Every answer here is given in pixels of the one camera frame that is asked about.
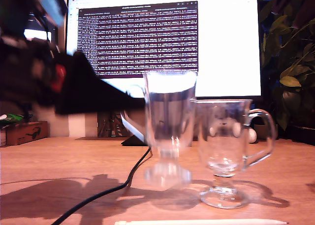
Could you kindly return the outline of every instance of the glass mug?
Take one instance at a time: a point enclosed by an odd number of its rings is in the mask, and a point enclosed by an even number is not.
[[[124,126],[143,142],[157,149],[159,162],[145,171],[145,178],[160,187],[191,181],[191,173],[180,167],[179,152],[192,143],[196,73],[148,72],[143,89],[145,127],[122,112]]]
[[[272,117],[262,109],[250,110],[251,102],[249,99],[195,100],[200,160],[215,177],[213,186],[200,193],[201,200],[208,205],[233,209],[248,204],[248,196],[233,186],[231,178],[272,153],[276,136]],[[269,134],[267,147],[249,155],[247,126],[254,117],[263,118]]]

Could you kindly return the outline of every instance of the black cable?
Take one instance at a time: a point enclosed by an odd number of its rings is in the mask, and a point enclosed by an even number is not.
[[[64,220],[66,220],[70,215],[72,215],[73,213],[75,213],[77,210],[79,210],[80,208],[82,208],[83,206],[87,205],[88,203],[92,202],[93,200],[96,200],[104,195],[110,194],[112,192],[116,192],[118,190],[121,190],[123,188],[125,188],[132,180],[132,177],[135,173],[135,171],[137,170],[138,166],[140,165],[141,161],[146,157],[146,155],[151,151],[151,148],[149,147],[148,150],[146,151],[146,153],[141,157],[141,159],[136,163],[136,165],[132,168],[130,174],[128,175],[127,180],[125,181],[125,183],[123,183],[120,186],[105,190],[101,193],[95,194],[90,198],[87,198],[86,200],[82,201],[81,203],[75,205],[73,208],[69,209],[67,212],[65,212],[61,217],[59,217],[56,221],[54,221],[52,223],[52,225],[59,225],[61,224]]]

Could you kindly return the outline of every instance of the computer screen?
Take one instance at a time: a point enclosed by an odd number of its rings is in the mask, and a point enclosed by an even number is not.
[[[257,0],[67,3],[67,53],[82,51],[122,92],[143,86],[145,71],[190,70],[197,97],[261,96]]]

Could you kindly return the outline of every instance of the black object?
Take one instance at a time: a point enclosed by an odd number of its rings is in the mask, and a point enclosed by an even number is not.
[[[293,141],[315,145],[315,129],[287,126],[285,135],[287,138]]]
[[[62,91],[56,102],[59,114],[144,108],[143,98],[132,98],[98,79],[81,52],[59,54],[55,61],[66,67]]]
[[[138,137],[135,135],[129,137],[127,140],[122,142],[123,146],[148,146],[148,144],[142,142]]]

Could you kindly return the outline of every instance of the desk surface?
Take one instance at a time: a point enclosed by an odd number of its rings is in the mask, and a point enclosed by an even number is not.
[[[147,147],[121,141],[47,138],[1,148],[2,225],[49,225],[66,210],[105,189],[123,183]],[[265,143],[252,144],[259,149]],[[251,194],[248,206],[210,207],[198,191],[212,180],[200,166],[197,143],[181,155],[193,173],[186,188],[157,190],[143,178],[153,156],[136,171],[128,189],[106,195],[70,216],[64,225],[113,225],[115,221],[261,218],[315,224],[315,147],[276,141],[271,157],[236,174],[236,185]]]

